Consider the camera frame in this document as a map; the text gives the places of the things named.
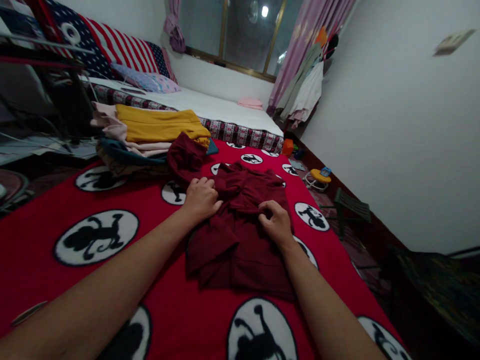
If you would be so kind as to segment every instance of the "patterned mattress edge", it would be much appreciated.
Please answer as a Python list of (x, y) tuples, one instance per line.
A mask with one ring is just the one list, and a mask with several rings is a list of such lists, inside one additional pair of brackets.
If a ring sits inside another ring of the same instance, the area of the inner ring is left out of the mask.
[[(90, 84), (83, 82), (85, 90), (91, 100), (95, 100)], [(162, 105), (158, 102), (146, 100), (129, 93), (113, 89), (104, 85), (92, 84), (98, 101), (102, 104), (123, 104), (135, 108), (178, 111), (175, 108)], [(284, 138), (266, 130), (255, 130), (221, 120), (211, 120), (199, 117), (202, 125), (206, 127), (213, 139), (223, 140), (235, 145), (245, 145), (268, 152), (281, 153)]]

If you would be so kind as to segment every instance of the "window frame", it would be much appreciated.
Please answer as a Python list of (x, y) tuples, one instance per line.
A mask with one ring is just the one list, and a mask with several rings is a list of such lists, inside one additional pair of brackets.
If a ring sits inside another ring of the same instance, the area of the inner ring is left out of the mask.
[(248, 67), (244, 67), (241, 65), (236, 65), (230, 61), (226, 61), (223, 59), (223, 54), (224, 54), (224, 46), (225, 46), (225, 35), (227, 31), (227, 15), (228, 15), (228, 8), (229, 8), (229, 0), (223, 0), (223, 10), (222, 10), (222, 19), (221, 19), (221, 32), (220, 32), (220, 46), (218, 50), (218, 55), (212, 55), (206, 52), (203, 52), (201, 50), (194, 49), (190, 46), (186, 47), (185, 53), (187, 55), (193, 56), (200, 58), (204, 61), (207, 62), (213, 62), (215, 65), (227, 68), (227, 69), (232, 69), (235, 71), (238, 71), (240, 73), (262, 79), (265, 81), (268, 81), (270, 83), (274, 83), (275, 80), (277, 79), (276, 76), (270, 75), (267, 73), (270, 60), (272, 57), (272, 52), (274, 51), (274, 46), (275, 46), (275, 41), (277, 40), (277, 35), (279, 33), (279, 28), (282, 23), (282, 19), (284, 17), (284, 11), (285, 11), (285, 6), (287, 5), (287, 0), (282, 0), (281, 5), (280, 5), (280, 11), (278, 12), (278, 17), (276, 18), (275, 22), (275, 30), (273, 31), (273, 36), (271, 38), (270, 42), (270, 47), (268, 49), (268, 53), (266, 56), (265, 64), (263, 65), (263, 71), (259, 72), (256, 70), (253, 70)]

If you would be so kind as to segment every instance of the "bed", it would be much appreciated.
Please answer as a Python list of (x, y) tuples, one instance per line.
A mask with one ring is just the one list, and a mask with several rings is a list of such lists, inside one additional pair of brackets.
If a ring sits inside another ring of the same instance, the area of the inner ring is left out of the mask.
[[(315, 265), (390, 359), (409, 359), (398, 333), (288, 159), (252, 147), (215, 143), (219, 153), (204, 159), (202, 174), (213, 176), (220, 163), (240, 161), (255, 170), (272, 169), (281, 177), (295, 239), (308, 256), (305, 261)], [(245, 161), (244, 155), (250, 155), (246, 160), (255, 155), (261, 163)], [(105, 173), (101, 162), (94, 163), (0, 221), (0, 336), (11, 329), (10, 323), (19, 314), (53, 300), (140, 239), (185, 200), (184, 194), (173, 191), (176, 187), (169, 175), (98, 181)], [(92, 217), (104, 228), (113, 228), (116, 221), (122, 247), (110, 249), (109, 240), (101, 239), (93, 240), (87, 249), (68, 247), (65, 240), (91, 225)], [(257, 344), (261, 349), (278, 345), (285, 359), (292, 360), (318, 357), (298, 304), (255, 292), (199, 289), (195, 278), (186, 278), (185, 248), (186, 240), (115, 337), (114, 348), (131, 351), (126, 358), (239, 359), (248, 350), (245, 347), (254, 346), (254, 339), (261, 342), (265, 338), (261, 335), (268, 331), (274, 343)], [(254, 312), (259, 305), (264, 325)], [(236, 326), (235, 319), (244, 320), (251, 332)], [(240, 341), (242, 337), (249, 341)]]
[(137, 108), (182, 111), (192, 109), (201, 123), (219, 139), (239, 146), (250, 146), (281, 153), (284, 134), (266, 112), (220, 99), (201, 92), (182, 88), (174, 93), (141, 91), (116, 80), (81, 76), (92, 100), (103, 104), (124, 104)]

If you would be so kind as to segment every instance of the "glass pane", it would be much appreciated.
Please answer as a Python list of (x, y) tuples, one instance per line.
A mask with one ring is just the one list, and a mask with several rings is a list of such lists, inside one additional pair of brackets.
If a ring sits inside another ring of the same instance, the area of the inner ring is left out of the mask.
[(215, 56), (219, 55), (223, 7), (223, 0), (182, 2), (179, 24), (187, 46)]
[(290, 39), (292, 38), (295, 22), (297, 21), (301, 7), (302, 1), (286, 0), (285, 11), (283, 12), (280, 28), (276, 35), (275, 44), (273, 45), (270, 63), (268, 64), (268, 70), (266, 71), (267, 74), (273, 76), (279, 74), (285, 55), (287, 54), (287, 49), (289, 48)]
[(282, 0), (229, 0), (223, 58), (262, 73), (281, 5)]

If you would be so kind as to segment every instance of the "wall switch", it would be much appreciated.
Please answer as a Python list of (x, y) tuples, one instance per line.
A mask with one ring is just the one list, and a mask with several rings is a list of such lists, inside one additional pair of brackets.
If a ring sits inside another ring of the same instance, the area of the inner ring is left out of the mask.
[(435, 55), (449, 55), (457, 50), (467, 39), (472, 36), (475, 29), (469, 29), (465, 31), (455, 32), (447, 36), (443, 41), (435, 48)]

